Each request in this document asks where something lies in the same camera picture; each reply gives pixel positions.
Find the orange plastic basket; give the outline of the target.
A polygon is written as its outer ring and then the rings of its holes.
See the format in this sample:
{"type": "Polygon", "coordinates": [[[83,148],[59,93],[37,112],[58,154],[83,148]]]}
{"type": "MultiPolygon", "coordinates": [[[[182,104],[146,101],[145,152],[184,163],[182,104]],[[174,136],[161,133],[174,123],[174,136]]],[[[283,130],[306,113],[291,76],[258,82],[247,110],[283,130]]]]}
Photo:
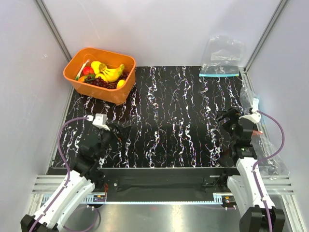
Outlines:
{"type": "Polygon", "coordinates": [[[80,50],[63,71],[83,95],[123,104],[135,84],[133,57],[96,48],[80,50]]]}

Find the yellow pear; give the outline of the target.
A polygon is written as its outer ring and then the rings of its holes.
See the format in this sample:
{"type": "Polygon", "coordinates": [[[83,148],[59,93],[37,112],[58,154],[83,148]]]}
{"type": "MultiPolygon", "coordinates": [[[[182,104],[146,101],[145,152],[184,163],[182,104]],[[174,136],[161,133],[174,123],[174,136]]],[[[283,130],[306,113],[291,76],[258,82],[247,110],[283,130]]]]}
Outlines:
{"type": "Polygon", "coordinates": [[[100,65],[101,65],[101,62],[100,61],[93,61],[91,63],[91,68],[93,69],[94,71],[94,74],[98,74],[100,73],[100,65]]]}

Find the yellow banana bunch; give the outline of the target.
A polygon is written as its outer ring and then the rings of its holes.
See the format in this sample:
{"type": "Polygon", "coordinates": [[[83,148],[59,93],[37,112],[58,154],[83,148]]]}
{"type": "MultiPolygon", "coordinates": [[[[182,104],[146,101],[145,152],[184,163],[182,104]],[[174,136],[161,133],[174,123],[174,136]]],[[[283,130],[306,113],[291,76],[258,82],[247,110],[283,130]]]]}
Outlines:
{"type": "Polygon", "coordinates": [[[121,64],[118,68],[110,69],[104,63],[101,63],[98,68],[99,71],[106,77],[107,81],[113,83],[122,75],[125,66],[124,64],[121,64]]]}

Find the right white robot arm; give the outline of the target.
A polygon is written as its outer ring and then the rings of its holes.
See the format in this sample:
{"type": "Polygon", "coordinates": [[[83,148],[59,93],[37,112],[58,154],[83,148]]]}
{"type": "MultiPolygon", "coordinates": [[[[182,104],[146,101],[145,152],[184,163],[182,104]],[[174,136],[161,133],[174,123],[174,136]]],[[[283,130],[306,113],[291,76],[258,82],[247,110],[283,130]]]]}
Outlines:
{"type": "Polygon", "coordinates": [[[229,157],[238,174],[225,174],[219,179],[223,191],[231,191],[238,206],[241,232],[281,232],[285,224],[284,211],[271,200],[263,183],[257,153],[252,145],[255,125],[260,122],[258,111],[242,115],[236,108],[221,111],[218,121],[226,120],[223,129],[230,135],[229,157]]]}

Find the dark red grape bunch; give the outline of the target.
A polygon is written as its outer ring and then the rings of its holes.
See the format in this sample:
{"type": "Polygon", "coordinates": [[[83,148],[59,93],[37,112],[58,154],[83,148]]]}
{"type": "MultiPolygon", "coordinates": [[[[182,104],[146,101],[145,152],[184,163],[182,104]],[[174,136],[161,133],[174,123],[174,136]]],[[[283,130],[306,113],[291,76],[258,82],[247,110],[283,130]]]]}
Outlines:
{"type": "Polygon", "coordinates": [[[113,83],[108,82],[106,77],[102,73],[99,73],[97,75],[89,74],[87,76],[88,76],[87,79],[84,81],[84,83],[86,84],[90,84],[90,85],[94,85],[94,86],[98,86],[98,87],[102,87],[106,89],[117,89],[116,86],[117,86],[118,81],[121,79],[126,80],[128,77],[128,73],[126,72],[122,73],[119,79],[113,83]]]}

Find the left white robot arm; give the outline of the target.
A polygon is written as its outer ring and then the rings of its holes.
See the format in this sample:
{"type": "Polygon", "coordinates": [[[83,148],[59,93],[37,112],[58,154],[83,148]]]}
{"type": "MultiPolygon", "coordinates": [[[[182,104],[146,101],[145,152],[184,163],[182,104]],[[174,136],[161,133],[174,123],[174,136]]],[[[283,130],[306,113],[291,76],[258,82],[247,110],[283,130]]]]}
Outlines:
{"type": "Polygon", "coordinates": [[[21,219],[23,232],[58,232],[81,201],[92,191],[107,190],[99,161],[112,145],[124,145],[131,126],[108,124],[97,138],[88,137],[76,160],[48,201],[33,215],[21,219]]]}

